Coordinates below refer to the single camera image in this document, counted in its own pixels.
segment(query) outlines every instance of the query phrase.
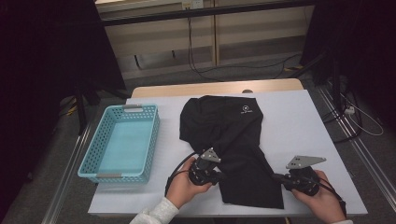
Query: teal plastic basket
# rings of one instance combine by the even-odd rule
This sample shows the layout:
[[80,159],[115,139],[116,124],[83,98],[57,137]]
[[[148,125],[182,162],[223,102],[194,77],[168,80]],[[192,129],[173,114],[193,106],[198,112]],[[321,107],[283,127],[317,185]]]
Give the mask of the teal plastic basket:
[[156,105],[106,108],[78,176],[94,183],[149,182],[160,118]]

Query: gray basket handle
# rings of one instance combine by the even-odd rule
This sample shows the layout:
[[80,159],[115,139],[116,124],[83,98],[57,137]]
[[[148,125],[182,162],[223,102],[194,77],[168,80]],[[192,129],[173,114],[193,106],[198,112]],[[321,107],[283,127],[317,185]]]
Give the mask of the gray basket handle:
[[96,178],[122,178],[122,174],[96,174]]
[[136,113],[136,112],[143,112],[142,105],[123,105],[122,109],[125,113]]

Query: white logo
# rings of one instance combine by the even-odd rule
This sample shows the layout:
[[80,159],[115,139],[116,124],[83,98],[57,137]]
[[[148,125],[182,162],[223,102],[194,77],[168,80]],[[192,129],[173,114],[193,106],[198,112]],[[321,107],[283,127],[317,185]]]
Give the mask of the white logo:
[[251,113],[251,112],[253,112],[253,110],[251,110],[251,109],[248,107],[248,105],[242,106],[242,112],[241,112],[241,114],[246,114],[246,113]]

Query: desk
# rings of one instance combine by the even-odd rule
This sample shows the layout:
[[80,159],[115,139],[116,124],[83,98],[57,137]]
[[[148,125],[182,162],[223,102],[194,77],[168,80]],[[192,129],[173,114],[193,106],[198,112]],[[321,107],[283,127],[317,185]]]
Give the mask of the desk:
[[[186,91],[186,95],[172,96],[178,94],[178,91],[172,90],[180,88]],[[244,89],[261,92],[239,93]],[[149,92],[150,97],[142,97],[144,92]],[[132,216],[142,208],[153,207],[160,201],[166,178],[191,153],[189,144],[178,139],[178,116],[181,109],[191,97],[207,93],[255,97],[264,114],[261,149],[274,171],[285,174],[285,166],[294,155],[325,157],[327,161],[315,165],[314,168],[326,172],[337,192],[344,197],[346,209],[351,216],[367,214],[309,94],[303,90],[297,79],[137,88],[127,104],[157,104],[161,120],[150,181],[146,186],[99,184],[92,199],[90,214],[101,217]],[[215,186],[183,206],[178,216],[296,217],[311,214],[290,192],[282,189],[282,194],[285,209],[238,206],[224,204],[219,186]]]

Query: folded black t-shirt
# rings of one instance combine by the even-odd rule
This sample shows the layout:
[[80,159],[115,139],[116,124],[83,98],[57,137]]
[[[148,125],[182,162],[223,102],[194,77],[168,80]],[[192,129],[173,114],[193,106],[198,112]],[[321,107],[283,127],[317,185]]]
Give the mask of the folded black t-shirt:
[[260,149],[263,114],[255,98],[191,98],[180,114],[180,139],[202,153],[213,147],[221,158],[219,182],[225,203],[283,208],[281,186]]

